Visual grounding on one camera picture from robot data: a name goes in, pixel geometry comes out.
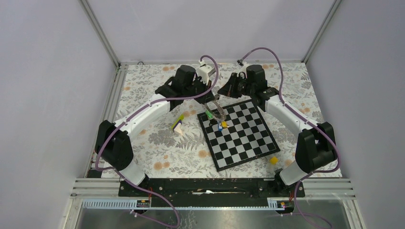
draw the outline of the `green object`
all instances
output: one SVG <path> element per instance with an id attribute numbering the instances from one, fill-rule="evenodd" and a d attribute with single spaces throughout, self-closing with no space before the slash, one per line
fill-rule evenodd
<path id="1" fill-rule="evenodd" d="M 213 115 L 211 112 L 209 112 L 208 110 L 205 110 L 205 113 L 207 114 L 207 116 L 208 116 L 209 119 L 213 119 L 213 118 L 214 118 L 214 115 Z"/>
<path id="2" fill-rule="evenodd" d="M 184 119 L 184 115 L 180 115 L 180 117 L 176 120 L 176 122 L 171 126 L 172 129 L 174 129 L 177 125 L 177 123 L 179 123 L 179 121 Z"/>

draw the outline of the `table surface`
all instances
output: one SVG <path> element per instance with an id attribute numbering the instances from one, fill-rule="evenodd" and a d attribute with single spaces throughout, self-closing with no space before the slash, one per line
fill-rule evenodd
<path id="1" fill-rule="evenodd" d="M 131 113 L 154 94 L 171 76 L 175 75 L 179 64 L 130 65 L 125 78 L 123 91 L 119 100 L 116 119 Z M 280 68 L 278 64 L 262 64 L 266 71 L 268 85 L 275 88 L 280 84 Z M 303 63 L 283 63 L 284 85 L 283 96 L 286 101 L 298 108 L 310 118 L 323 122 L 318 101 L 316 99 L 308 71 Z M 213 89 L 215 94 L 229 79 L 232 72 L 238 72 L 237 64 L 219 64 L 220 79 Z M 239 99 L 221 96 L 219 103 L 226 106 L 248 100 L 243 96 Z M 274 171 L 286 168 L 295 160 L 297 140 L 294 135 L 275 117 L 261 112 L 269 130 L 280 147 L 280 152 L 262 157 L 221 172 L 217 172 L 197 114 L 204 112 L 203 105 L 195 100 L 184 101 L 170 113 L 158 118 L 148 128 L 142 130 L 132 142 L 134 160 L 142 170 L 153 178 L 246 178 L 274 176 Z M 171 126 L 183 114 L 183 136 L 175 134 Z M 275 156 L 278 162 L 273 165 L 269 159 Z M 335 168 L 337 162 L 330 163 L 322 170 Z M 102 177 L 117 178 L 112 171 L 104 171 Z M 341 177 L 340 170 L 334 173 L 315 174 L 314 177 Z"/>

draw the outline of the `blue object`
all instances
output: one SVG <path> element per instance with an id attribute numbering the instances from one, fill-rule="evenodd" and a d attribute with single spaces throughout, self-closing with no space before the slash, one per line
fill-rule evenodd
<path id="1" fill-rule="evenodd" d="M 223 129 L 223 127 L 222 127 L 221 123 L 218 122 L 218 130 L 219 130 L 219 131 L 222 131 L 222 129 Z"/>

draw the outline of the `glass panel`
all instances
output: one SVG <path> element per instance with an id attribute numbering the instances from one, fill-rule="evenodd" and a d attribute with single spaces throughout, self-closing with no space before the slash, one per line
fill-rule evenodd
<path id="1" fill-rule="evenodd" d="M 338 200 L 299 200 L 303 212 L 319 214 L 334 228 L 350 228 L 342 203 Z M 313 229 L 302 216 L 277 216 L 269 210 L 180 210 L 181 229 Z M 169 224 L 176 224 L 171 210 L 148 210 L 144 213 Z M 321 227 L 328 227 L 319 219 L 312 219 Z M 128 210 L 83 209 L 79 229 L 165 229 L 165 226 L 141 217 L 134 218 Z"/>

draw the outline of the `black mounting plate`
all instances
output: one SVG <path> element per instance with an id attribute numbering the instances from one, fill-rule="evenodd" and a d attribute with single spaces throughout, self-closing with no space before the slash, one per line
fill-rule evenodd
<path id="1" fill-rule="evenodd" d="M 267 198 L 289 199 L 290 191 L 273 191 L 273 179 L 262 178 L 150 178 L 139 186 L 152 188 L 163 195 L 175 207 L 268 207 Z M 200 194 L 207 190 L 215 194 Z M 145 197 L 148 193 L 140 191 L 125 181 L 120 182 L 118 196 Z M 304 188 L 299 188 L 297 197 L 305 197 Z M 152 195 L 151 207 L 167 207 L 161 198 Z"/>

